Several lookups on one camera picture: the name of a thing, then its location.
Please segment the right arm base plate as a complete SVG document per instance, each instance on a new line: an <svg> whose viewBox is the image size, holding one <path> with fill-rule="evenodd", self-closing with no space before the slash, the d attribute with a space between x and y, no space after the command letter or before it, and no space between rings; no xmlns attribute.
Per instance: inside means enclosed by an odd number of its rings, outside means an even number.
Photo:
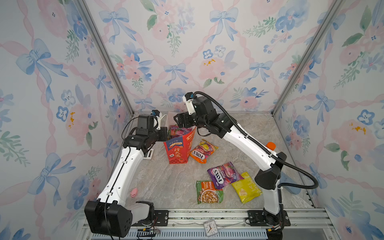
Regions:
<svg viewBox="0 0 384 240"><path fill-rule="evenodd" d="M286 211L283 211L283 215L279 212L277 215L273 215L265 210L248 210L246 217L246 224L252 227L279 227L284 223L285 227L291 226L290 218Z"/></svg>

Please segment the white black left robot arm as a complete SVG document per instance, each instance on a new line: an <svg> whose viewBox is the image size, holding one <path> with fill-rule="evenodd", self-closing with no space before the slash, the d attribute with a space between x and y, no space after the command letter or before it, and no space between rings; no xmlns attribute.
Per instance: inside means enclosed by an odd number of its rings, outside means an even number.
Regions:
<svg viewBox="0 0 384 240"><path fill-rule="evenodd" d="M88 201L84 212L94 234L124 238L134 224L152 225L154 204L138 201L126 208L129 186L135 172L156 142L167 140L168 128L161 127L145 135L129 135L124 139L121 157L110 180L95 201Z"/></svg>

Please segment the orange Fox's candy bag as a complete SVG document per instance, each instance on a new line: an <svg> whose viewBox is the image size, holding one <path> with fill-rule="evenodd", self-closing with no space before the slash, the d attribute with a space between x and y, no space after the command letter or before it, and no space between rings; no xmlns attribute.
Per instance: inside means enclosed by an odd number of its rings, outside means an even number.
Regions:
<svg viewBox="0 0 384 240"><path fill-rule="evenodd" d="M193 150L191 150L189 155L198 163L206 164L208 157L210 157L218 149L219 147L203 139Z"/></svg>

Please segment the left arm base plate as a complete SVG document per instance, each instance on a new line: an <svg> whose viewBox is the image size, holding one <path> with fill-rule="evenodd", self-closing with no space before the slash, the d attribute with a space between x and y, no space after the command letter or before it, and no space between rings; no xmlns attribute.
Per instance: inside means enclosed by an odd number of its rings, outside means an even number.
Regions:
<svg viewBox="0 0 384 240"><path fill-rule="evenodd" d="M154 210L153 214L150 214L149 218L146 220L141 220L137 223L132 224L133 227L167 227L169 221L168 210Z"/></svg>

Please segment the green orange noodle packet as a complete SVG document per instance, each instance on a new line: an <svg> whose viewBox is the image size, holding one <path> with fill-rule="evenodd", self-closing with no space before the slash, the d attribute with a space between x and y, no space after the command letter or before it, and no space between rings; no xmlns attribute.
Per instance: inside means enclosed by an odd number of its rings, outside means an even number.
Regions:
<svg viewBox="0 0 384 240"><path fill-rule="evenodd" d="M215 188L212 181L196 181L197 203L216 204L224 199L224 191Z"/></svg>

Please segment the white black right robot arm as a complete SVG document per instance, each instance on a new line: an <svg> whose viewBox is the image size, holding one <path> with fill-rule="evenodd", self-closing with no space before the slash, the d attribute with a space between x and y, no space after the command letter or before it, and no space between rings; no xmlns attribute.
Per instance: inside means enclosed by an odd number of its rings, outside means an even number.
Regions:
<svg viewBox="0 0 384 240"><path fill-rule="evenodd" d="M255 140L216 100L210 96L187 93L183 97L187 112L177 114L174 120L179 127L198 127L233 144L259 167L255 182L263 192L263 217L267 225L277 226L284 220L284 207L278 185L283 164L279 155Z"/></svg>

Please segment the purple Fox's candy bag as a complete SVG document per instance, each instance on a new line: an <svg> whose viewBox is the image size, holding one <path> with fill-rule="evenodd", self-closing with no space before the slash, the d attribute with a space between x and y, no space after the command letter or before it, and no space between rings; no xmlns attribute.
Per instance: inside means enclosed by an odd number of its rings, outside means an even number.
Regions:
<svg viewBox="0 0 384 240"><path fill-rule="evenodd" d="M177 125L171 125L169 129L169 137L170 139L182 137L189 134L192 130L193 128L179 128Z"/></svg>
<svg viewBox="0 0 384 240"><path fill-rule="evenodd" d="M207 170L216 189L221 190L227 185L243 180L232 162L210 168Z"/></svg>

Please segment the yellow snack packet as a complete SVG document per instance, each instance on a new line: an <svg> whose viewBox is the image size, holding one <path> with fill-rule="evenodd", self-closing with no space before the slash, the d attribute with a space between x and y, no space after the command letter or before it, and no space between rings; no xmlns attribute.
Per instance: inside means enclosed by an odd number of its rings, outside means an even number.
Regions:
<svg viewBox="0 0 384 240"><path fill-rule="evenodd" d="M260 197L263 193L248 172L242 173L241 176L243 177L242 180L236 181L231 185L238 194L241 203L246 204L257 197Z"/></svg>

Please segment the red paper gift bag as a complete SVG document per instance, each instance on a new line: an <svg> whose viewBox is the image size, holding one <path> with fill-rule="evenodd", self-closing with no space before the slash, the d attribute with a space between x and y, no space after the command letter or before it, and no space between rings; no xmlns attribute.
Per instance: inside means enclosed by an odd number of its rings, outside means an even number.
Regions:
<svg viewBox="0 0 384 240"><path fill-rule="evenodd" d="M192 141L195 136L196 127L192 127L193 130L187 135L170 139L170 126L177 125L174 121L174 116L176 114L176 112L167 113L166 126L168 127L168 140L164 142L164 146L169 164L186 164L188 162L189 153L192 148Z"/></svg>

